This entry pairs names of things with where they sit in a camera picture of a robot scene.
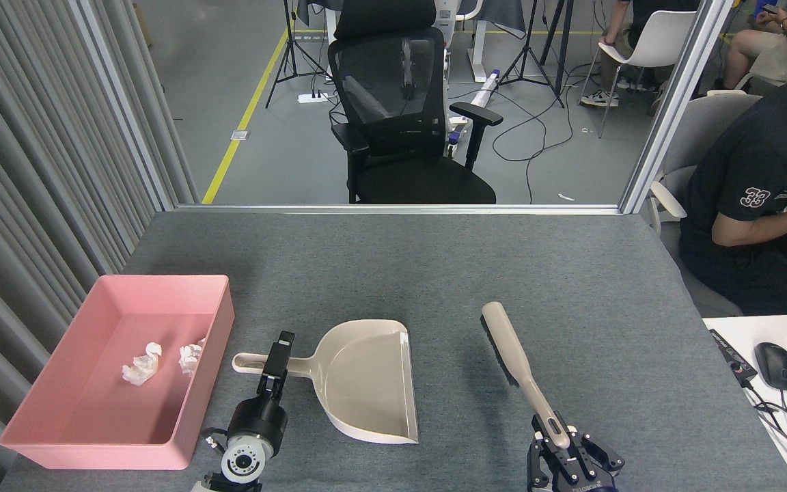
gray felt tabletop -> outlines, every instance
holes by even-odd
[[[499,300],[566,423],[627,465],[636,491],[785,491],[787,467],[637,216],[157,214],[123,273],[225,274],[235,307],[204,426],[227,427],[257,376],[237,352],[281,330],[307,357],[330,328],[391,318],[409,330],[418,445],[348,438],[308,379],[290,378],[288,427],[263,491],[525,490],[531,409],[479,322]],[[190,490],[182,471],[45,470],[20,457],[2,492]]]

chair headrest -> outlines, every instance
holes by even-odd
[[[344,0],[336,25],[337,40],[354,40],[391,31],[409,31],[433,25],[434,0]]]

dustpan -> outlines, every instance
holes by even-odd
[[[242,352],[232,368],[260,374],[266,355]],[[346,436],[381,444],[417,444],[409,333],[394,320],[354,320],[332,327],[288,374],[312,380],[327,417]]]

pink plastic bin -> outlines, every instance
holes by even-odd
[[[190,464],[232,329],[223,275],[99,278],[0,444],[46,468],[181,470]],[[205,338],[196,374],[181,373],[181,346]],[[163,346],[142,386],[122,365]]]

brush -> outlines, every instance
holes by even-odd
[[[568,449],[570,445],[566,427],[560,423],[549,401],[546,400],[540,387],[530,371],[530,361],[524,353],[518,334],[509,321],[503,305],[489,302],[482,306],[482,325],[491,340],[497,361],[506,374],[506,379],[514,386],[521,388],[527,401],[534,408],[537,420],[542,424],[549,438],[559,449]]]

